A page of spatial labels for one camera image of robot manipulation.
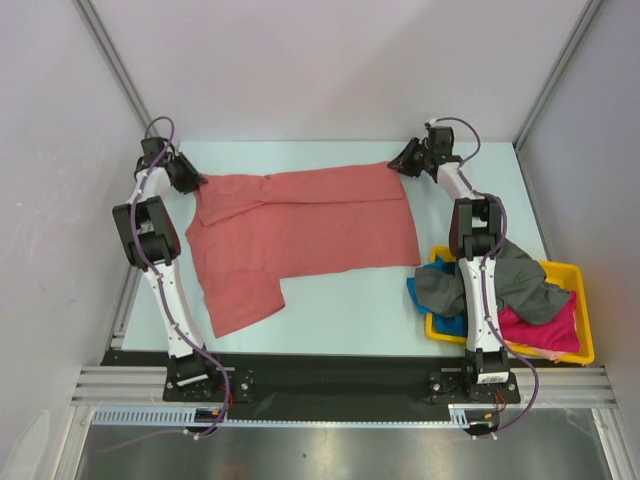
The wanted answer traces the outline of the salmon pink t shirt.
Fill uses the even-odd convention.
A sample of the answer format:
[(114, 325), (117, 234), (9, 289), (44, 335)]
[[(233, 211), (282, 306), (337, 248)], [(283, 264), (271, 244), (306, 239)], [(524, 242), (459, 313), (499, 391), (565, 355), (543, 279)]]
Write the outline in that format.
[(216, 337), (282, 310), (285, 278), (420, 262), (405, 189), (383, 163), (209, 175), (194, 196), (186, 238)]

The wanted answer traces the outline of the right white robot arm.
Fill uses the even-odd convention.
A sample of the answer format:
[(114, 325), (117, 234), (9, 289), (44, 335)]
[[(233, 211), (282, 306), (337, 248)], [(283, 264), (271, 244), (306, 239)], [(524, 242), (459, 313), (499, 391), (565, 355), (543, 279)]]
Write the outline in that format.
[[(467, 127), (475, 138), (476, 147), (465, 158), (454, 153), (451, 122)], [(506, 240), (507, 217), (502, 201), (478, 190), (464, 172), (481, 148), (474, 127), (461, 118), (446, 116), (427, 122), (425, 129), (426, 136), (411, 138), (387, 167), (407, 177), (428, 174), (454, 202), (449, 251), (462, 276), (468, 325), (467, 371), (461, 376), (461, 388), (469, 399), (484, 401), (510, 375), (495, 287), (496, 256)]]

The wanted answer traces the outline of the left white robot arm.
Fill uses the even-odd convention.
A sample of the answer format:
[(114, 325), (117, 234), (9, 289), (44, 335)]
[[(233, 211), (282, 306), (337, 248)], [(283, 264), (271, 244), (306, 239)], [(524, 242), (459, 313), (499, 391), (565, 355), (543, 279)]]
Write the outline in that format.
[(204, 348), (187, 306), (178, 258), (181, 243), (164, 203), (170, 190), (187, 195), (207, 183), (169, 139), (141, 141), (135, 187), (129, 199), (112, 209), (126, 258), (150, 285), (161, 312), (172, 360), (191, 357)]

